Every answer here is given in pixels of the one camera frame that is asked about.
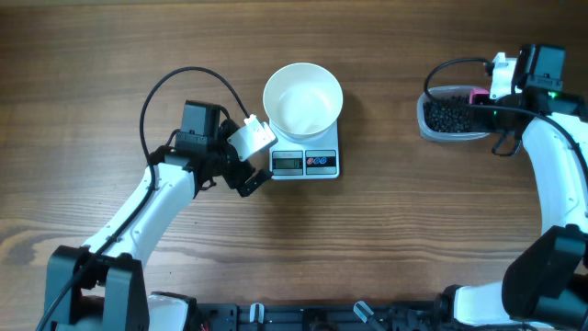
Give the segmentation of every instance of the pink object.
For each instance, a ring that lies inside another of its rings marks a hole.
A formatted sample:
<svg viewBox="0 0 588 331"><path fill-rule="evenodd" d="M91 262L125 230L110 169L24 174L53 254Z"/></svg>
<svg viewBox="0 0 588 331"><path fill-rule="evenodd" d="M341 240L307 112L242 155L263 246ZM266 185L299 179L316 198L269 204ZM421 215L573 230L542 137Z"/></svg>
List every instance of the pink object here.
<svg viewBox="0 0 588 331"><path fill-rule="evenodd" d="M474 100L474 97L477 95L486 95L488 96L490 94L490 91L483 89L483 88L474 88L471 90L471 92L469 92L469 103L471 104L472 101Z"/></svg>

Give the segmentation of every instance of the white scale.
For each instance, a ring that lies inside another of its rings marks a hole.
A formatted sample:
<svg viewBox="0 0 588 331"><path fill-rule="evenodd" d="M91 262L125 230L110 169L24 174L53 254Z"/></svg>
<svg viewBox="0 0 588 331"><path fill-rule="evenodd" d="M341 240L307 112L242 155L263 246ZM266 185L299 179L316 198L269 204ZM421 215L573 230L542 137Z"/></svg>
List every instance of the white scale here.
<svg viewBox="0 0 588 331"><path fill-rule="evenodd" d="M269 169L276 180L339 177L337 122L318 135L295 139L269 122L277 143L269 149Z"/></svg>

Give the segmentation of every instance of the gray container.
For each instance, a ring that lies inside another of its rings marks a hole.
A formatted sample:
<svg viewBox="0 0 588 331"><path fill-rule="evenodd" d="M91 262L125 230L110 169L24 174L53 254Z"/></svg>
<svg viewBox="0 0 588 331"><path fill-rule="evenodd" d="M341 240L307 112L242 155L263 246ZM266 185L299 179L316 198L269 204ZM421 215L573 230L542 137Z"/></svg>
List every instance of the gray container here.
<svg viewBox="0 0 588 331"><path fill-rule="evenodd" d="M474 88L481 88L476 86L440 86L429 88L429 93L434 97L450 98L453 96L469 96L469 93ZM448 142L465 142L485 138L489 133L486 132L465 132L465 133L449 133L437 132L431 130L424 121L423 105L429 101L429 97L422 93L419 100L416 102L416 118L419 121L419 128L421 129L421 137L431 142L448 143Z"/></svg>

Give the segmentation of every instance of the white cylinder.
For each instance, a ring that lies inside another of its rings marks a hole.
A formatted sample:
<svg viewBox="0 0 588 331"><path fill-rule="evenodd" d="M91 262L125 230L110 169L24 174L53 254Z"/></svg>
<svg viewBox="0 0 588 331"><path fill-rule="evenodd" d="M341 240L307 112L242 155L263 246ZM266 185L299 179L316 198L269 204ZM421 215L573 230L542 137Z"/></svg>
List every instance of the white cylinder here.
<svg viewBox="0 0 588 331"><path fill-rule="evenodd" d="M282 133L305 139L327 130L339 117L343 90L326 69L312 63L287 65L267 81L264 108Z"/></svg>

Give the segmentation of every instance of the wooden table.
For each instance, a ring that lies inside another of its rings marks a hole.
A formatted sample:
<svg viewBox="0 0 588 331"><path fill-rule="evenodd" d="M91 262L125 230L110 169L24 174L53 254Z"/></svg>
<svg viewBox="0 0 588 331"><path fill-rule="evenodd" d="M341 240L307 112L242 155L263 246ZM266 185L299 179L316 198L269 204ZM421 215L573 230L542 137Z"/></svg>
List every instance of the wooden table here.
<svg viewBox="0 0 588 331"><path fill-rule="evenodd" d="M224 183L174 220L145 269L148 291L200 302L351 303L432 299L446 286L501 280L540 235L526 153L495 137L420 138L415 102L437 64L515 56L526 42L567 47L565 86L586 94L586 6L536 1L273 1L0 10L0 329L41 315L45 266L78 246L138 185L141 104L169 71L199 65L266 120L269 76L295 62L330 70L345 91L337 180L269 182L239 198ZM489 86L479 66L436 85ZM154 98L150 149L184 101L230 93L182 74ZM256 166L267 165L267 154Z"/></svg>

